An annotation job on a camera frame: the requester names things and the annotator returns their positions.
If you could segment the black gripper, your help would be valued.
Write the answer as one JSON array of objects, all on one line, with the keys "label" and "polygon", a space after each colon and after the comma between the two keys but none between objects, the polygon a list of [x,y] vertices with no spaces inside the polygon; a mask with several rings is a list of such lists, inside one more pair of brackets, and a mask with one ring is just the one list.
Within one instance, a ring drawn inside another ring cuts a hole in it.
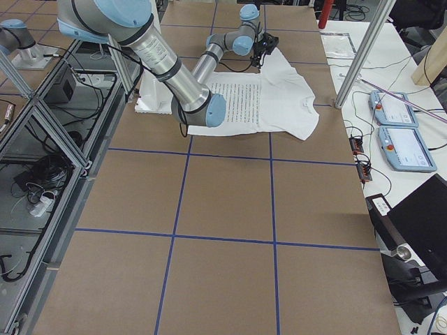
[{"label": "black gripper", "polygon": [[266,55],[271,55],[279,44],[279,38],[267,32],[263,33],[263,37],[254,43],[254,56],[251,58],[251,65],[254,68],[260,68],[260,60]]}]

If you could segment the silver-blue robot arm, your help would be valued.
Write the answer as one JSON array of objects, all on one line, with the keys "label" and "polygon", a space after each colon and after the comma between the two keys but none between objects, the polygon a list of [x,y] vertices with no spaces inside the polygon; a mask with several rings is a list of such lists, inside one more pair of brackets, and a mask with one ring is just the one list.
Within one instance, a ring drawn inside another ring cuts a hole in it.
[{"label": "silver-blue robot arm", "polygon": [[112,37],[131,48],[173,94],[171,110],[178,122],[217,127],[224,121],[224,97],[212,93],[182,64],[154,26],[150,1],[58,1],[57,9],[63,34],[92,43]]},{"label": "silver-blue robot arm", "polygon": [[279,44],[279,39],[266,32],[261,25],[259,6],[250,3],[240,9],[241,24],[228,33],[215,33],[207,38],[206,50],[193,69],[193,76],[204,84],[223,55],[233,52],[238,56],[249,56],[248,67],[260,69],[264,59],[271,55]]}]

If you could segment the third grey-blue robot arm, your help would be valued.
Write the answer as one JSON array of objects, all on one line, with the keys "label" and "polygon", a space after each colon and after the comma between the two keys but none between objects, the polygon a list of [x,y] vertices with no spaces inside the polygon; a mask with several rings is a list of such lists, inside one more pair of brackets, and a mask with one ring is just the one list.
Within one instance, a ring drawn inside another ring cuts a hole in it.
[{"label": "third grey-blue robot arm", "polygon": [[26,50],[36,44],[26,24],[19,19],[9,19],[1,22],[1,51],[10,55],[16,50]]}]

